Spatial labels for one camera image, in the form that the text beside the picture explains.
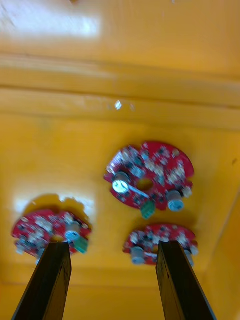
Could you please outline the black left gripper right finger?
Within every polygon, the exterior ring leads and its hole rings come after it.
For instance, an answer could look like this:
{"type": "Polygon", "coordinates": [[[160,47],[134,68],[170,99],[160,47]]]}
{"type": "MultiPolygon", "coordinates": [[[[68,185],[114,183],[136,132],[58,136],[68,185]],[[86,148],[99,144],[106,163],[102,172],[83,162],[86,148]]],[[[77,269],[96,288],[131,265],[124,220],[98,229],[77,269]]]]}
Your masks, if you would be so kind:
{"type": "Polygon", "coordinates": [[[156,275],[166,320],[215,320],[216,316],[183,247],[159,242],[156,275]]]}

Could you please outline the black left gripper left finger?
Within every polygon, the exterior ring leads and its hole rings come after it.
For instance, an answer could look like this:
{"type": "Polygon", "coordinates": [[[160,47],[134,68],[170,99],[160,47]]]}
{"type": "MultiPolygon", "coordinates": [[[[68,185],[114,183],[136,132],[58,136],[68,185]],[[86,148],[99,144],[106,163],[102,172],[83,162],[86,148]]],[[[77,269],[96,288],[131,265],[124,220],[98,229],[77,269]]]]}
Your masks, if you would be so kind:
{"type": "Polygon", "coordinates": [[[69,244],[48,244],[12,319],[62,320],[71,273],[69,244]]]}

